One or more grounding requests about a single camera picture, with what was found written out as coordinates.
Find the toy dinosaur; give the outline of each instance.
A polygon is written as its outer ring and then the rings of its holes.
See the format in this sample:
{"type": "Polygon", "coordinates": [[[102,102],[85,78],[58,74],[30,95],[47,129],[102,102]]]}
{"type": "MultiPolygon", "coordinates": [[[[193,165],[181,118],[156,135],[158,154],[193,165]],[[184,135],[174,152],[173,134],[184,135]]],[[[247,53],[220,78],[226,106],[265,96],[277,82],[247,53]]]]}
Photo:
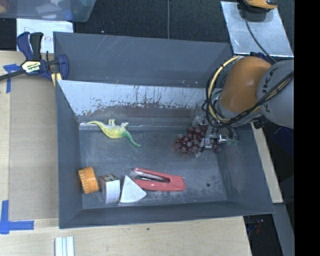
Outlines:
{"type": "Polygon", "coordinates": [[[115,119],[109,119],[108,125],[104,124],[103,122],[100,122],[100,121],[90,121],[90,122],[87,122],[86,124],[87,125],[95,124],[95,125],[99,126],[101,128],[101,130],[103,131],[103,133],[112,139],[127,137],[133,145],[135,145],[136,147],[140,147],[141,145],[136,143],[132,139],[131,134],[126,130],[126,126],[129,123],[123,122],[120,125],[116,125],[115,121],[116,121],[115,119]]]}

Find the wooden table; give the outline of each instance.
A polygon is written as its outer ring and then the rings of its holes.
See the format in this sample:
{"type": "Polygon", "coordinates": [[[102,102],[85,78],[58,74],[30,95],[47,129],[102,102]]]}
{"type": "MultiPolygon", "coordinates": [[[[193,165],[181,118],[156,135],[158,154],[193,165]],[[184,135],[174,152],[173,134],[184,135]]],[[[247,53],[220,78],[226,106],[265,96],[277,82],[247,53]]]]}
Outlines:
{"type": "MultiPolygon", "coordinates": [[[[3,64],[21,63],[22,53],[0,51],[3,64]]],[[[0,81],[0,203],[9,198],[10,175],[10,93],[0,81]]],[[[275,170],[262,130],[254,129],[266,180],[273,203],[282,203],[275,170]]],[[[74,237],[76,256],[137,255],[251,256],[243,217],[215,218],[180,222],[59,229],[58,218],[36,219],[34,230],[0,234],[2,256],[54,255],[56,237],[74,237]]]]}

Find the orange cap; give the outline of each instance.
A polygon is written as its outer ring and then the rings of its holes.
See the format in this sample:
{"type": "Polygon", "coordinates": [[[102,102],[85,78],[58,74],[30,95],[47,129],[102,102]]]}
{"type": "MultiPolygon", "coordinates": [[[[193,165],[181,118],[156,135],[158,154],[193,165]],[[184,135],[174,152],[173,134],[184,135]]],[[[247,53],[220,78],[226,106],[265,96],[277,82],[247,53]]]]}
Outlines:
{"type": "Polygon", "coordinates": [[[93,193],[99,190],[95,171],[91,166],[80,169],[78,173],[85,194],[93,193]]]}

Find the black floor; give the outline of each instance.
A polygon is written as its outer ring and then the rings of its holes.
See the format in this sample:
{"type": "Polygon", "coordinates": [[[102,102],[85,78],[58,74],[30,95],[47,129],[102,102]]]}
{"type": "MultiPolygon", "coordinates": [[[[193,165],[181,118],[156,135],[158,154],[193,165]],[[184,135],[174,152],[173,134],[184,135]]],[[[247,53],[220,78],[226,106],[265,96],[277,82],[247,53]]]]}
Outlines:
{"type": "MultiPolygon", "coordinates": [[[[77,33],[170,38],[229,43],[228,29],[219,0],[97,0],[87,22],[74,22],[77,33]]],[[[278,0],[278,11],[288,41],[295,52],[295,0],[278,0]]],[[[16,20],[0,18],[0,50],[16,50],[16,20]]],[[[293,187],[293,131],[282,136],[281,127],[264,129],[272,161],[284,194],[292,228],[295,227],[293,187]]],[[[271,215],[245,216],[253,256],[282,256],[271,215]]]]}

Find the red stapler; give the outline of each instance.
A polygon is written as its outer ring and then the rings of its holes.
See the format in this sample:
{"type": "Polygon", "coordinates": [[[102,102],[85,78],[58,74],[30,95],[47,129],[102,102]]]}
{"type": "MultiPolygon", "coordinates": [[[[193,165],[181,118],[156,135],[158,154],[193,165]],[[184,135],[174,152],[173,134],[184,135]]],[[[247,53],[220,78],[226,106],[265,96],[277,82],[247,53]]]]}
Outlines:
{"type": "Polygon", "coordinates": [[[144,190],[151,191],[183,191],[186,185],[182,176],[170,175],[152,170],[134,168],[133,181],[144,190]]]}

